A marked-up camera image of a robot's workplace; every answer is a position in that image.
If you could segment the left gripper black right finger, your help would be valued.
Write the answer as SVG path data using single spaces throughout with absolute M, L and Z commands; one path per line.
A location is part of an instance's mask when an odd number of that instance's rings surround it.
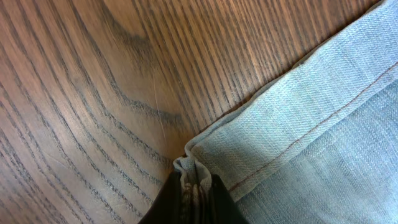
M 228 189 L 218 175 L 211 176 L 208 192 L 207 221 L 209 224 L 248 224 L 231 198 Z

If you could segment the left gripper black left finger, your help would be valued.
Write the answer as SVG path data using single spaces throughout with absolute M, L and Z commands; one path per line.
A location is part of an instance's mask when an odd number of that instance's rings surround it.
M 179 224 L 182 206 L 180 173 L 169 174 L 154 203 L 139 224 Z

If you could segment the light blue denim jeans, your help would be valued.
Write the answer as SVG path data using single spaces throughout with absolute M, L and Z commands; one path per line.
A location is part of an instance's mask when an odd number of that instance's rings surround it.
M 174 166 L 190 222 L 216 174 L 250 223 L 396 223 L 397 2 L 194 137 Z

